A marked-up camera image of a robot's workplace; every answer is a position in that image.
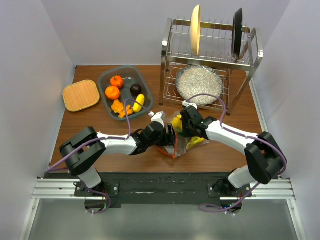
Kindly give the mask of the dark purple fake plum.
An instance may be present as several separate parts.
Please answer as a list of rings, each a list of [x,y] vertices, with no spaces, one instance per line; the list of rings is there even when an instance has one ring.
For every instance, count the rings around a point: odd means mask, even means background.
[[[138,96],[142,93],[142,87],[141,85],[139,84],[133,84],[131,87],[130,87],[130,92],[133,96]]]

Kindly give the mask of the orange fake fruit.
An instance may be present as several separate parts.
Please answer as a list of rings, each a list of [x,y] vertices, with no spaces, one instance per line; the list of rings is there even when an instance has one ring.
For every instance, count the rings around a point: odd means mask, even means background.
[[[116,86],[109,86],[105,90],[105,96],[112,101],[118,100],[121,96],[121,91]]]

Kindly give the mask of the clear zip top bag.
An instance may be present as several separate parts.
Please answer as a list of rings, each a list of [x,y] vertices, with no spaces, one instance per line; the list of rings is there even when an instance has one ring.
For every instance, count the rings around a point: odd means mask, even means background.
[[[170,119],[170,121],[166,122],[166,123],[170,123],[173,120],[173,118],[176,115],[180,115],[180,114],[174,114],[173,117]],[[197,144],[196,146],[194,146],[193,148],[191,148],[190,150],[186,149],[187,144],[189,143],[189,141],[191,140],[192,137],[184,137],[182,132],[178,132],[173,128],[174,132],[175,132],[175,145],[174,146],[165,146],[165,147],[157,147],[157,149],[164,155],[167,155],[173,159],[180,157],[182,155],[184,155],[186,152],[190,151],[191,149],[194,148],[198,148],[201,147],[203,145],[206,145],[209,143],[208,140],[204,139],[204,141],[200,144]]]

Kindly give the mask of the yellow fake corn cob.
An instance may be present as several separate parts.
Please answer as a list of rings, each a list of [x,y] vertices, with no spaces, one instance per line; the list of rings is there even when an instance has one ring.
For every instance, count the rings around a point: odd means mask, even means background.
[[[133,112],[139,113],[142,110],[144,103],[145,103],[145,96],[141,93],[135,99],[135,103],[132,108]]]

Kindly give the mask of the orange fake food piece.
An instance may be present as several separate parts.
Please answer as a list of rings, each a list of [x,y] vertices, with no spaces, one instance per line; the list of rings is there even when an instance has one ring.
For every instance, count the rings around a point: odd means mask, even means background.
[[[118,99],[113,101],[113,104],[111,105],[111,110],[118,114],[119,118],[124,118],[126,116],[125,110],[127,112],[127,115],[130,116],[134,113],[133,109],[131,108],[131,105],[124,106],[122,102],[120,102]]]

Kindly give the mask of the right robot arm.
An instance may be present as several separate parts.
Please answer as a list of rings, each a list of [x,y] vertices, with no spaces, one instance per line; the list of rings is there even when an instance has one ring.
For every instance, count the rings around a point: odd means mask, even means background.
[[[235,196],[241,187],[258,182],[267,185],[287,169],[287,160],[273,136],[241,131],[214,117],[203,118],[194,103],[186,101],[180,112],[185,137],[199,137],[227,145],[245,155],[247,165],[233,170],[225,178],[223,192]]]

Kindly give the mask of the small orange fake pumpkin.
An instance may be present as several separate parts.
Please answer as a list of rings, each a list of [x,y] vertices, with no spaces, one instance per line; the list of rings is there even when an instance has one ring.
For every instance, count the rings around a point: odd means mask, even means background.
[[[125,85],[125,82],[120,75],[115,75],[110,78],[110,85],[113,87],[117,87],[118,89],[121,89]]]

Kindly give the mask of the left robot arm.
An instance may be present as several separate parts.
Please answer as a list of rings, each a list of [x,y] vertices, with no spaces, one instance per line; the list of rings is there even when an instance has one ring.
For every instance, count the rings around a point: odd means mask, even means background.
[[[68,171],[78,177],[92,196],[99,196],[104,184],[94,168],[94,163],[103,154],[140,155],[150,147],[173,147],[176,134],[171,124],[150,123],[130,135],[107,135],[87,127],[59,147],[60,155]]]

